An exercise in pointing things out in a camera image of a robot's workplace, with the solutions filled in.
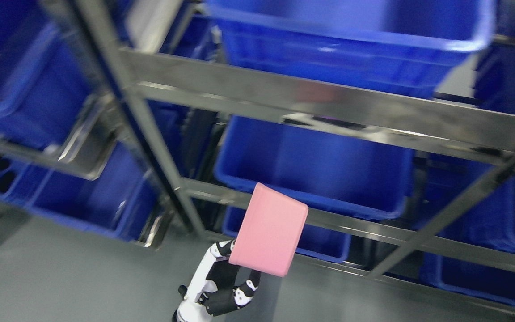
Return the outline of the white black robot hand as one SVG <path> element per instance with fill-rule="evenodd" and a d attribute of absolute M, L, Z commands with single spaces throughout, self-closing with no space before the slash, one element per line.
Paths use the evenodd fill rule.
<path fill-rule="evenodd" d="M 241 267 L 229 263 L 234 246 L 235 240 L 226 240 L 208 247 L 189 285 L 178 288 L 182 301 L 173 313 L 173 322 L 210 322 L 249 305 L 262 274 L 251 270 L 249 277 L 237 285 Z"/>

